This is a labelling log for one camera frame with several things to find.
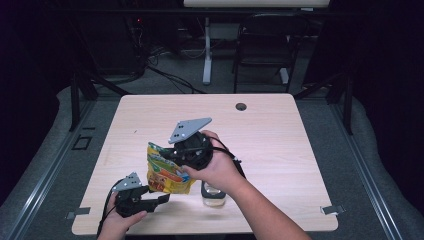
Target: wrist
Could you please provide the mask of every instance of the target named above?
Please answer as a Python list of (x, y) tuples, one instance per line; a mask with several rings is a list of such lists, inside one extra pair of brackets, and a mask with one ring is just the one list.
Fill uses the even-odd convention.
[(103, 229), (97, 238), (98, 240), (121, 240), (125, 238), (126, 231), (114, 228), (113, 226), (103, 226)]
[(232, 181), (231, 184), (228, 185), (226, 190), (223, 190), (230, 197), (235, 198), (240, 191), (248, 188), (250, 185), (249, 181), (247, 181), (244, 177), (237, 177)]

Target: wooden table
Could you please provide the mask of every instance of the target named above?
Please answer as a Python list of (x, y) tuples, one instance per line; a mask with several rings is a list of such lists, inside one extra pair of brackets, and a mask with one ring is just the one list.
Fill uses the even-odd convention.
[[(237, 103), (247, 109), (239, 111)], [(288, 94), (130, 95), (121, 99), (72, 226), (77, 235), (96, 234), (111, 186), (135, 171), (145, 185), (147, 143), (171, 147), (177, 121), (211, 117), (204, 129), (218, 133), (241, 159), (247, 179), (306, 231), (332, 231), (331, 202), (293, 97)], [(159, 193), (150, 194), (156, 198)], [(200, 181), (188, 195), (171, 195), (128, 234), (251, 232), (230, 197), (222, 207), (203, 204)]]

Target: yellow snack package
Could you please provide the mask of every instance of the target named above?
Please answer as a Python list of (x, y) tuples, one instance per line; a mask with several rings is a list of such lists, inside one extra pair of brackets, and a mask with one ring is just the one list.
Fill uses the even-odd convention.
[(183, 172), (180, 166), (165, 159), (160, 153), (169, 151), (154, 143), (147, 146), (147, 181), (149, 189), (156, 192), (188, 194), (196, 181)]

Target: chair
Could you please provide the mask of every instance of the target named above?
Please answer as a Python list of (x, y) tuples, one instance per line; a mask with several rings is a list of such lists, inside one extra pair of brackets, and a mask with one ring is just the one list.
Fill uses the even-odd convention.
[(237, 92), (239, 66), (290, 69), (289, 91), (299, 44), (308, 30), (308, 20), (296, 15), (254, 14), (239, 26), (233, 62), (234, 93)]

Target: metal stand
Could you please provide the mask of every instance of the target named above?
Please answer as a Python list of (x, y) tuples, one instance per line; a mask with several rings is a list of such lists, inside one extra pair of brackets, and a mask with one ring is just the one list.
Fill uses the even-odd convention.
[(79, 90), (81, 90), (83, 96), (89, 101), (94, 101), (99, 96), (99, 93), (94, 88), (91, 79), (116, 92), (120, 96), (130, 94), (129, 92), (117, 87), (113, 83), (108, 82), (106, 79), (100, 76), (87, 71), (76, 71), (71, 79), (72, 124), (71, 128), (69, 129), (70, 132), (75, 129), (80, 121)]
[(343, 125), (350, 135), (353, 134), (351, 129), (353, 76), (355, 76), (363, 59), (376, 42), (379, 29), (387, 21), (389, 12), (395, 9), (395, 3), (380, 4), (371, 8), (371, 11), (368, 13), (368, 19), (364, 23), (364, 28), (360, 32), (352, 49), (352, 54), (340, 73), (336, 73), (294, 96), (295, 99), (302, 99), (321, 87), (332, 83), (333, 86), (327, 95), (327, 102), (330, 104), (337, 103), (344, 92)]
[(212, 72), (212, 57), (211, 57), (211, 37), (209, 34), (210, 25), (209, 18), (205, 20), (205, 67), (203, 69), (203, 84), (211, 84), (211, 72)]

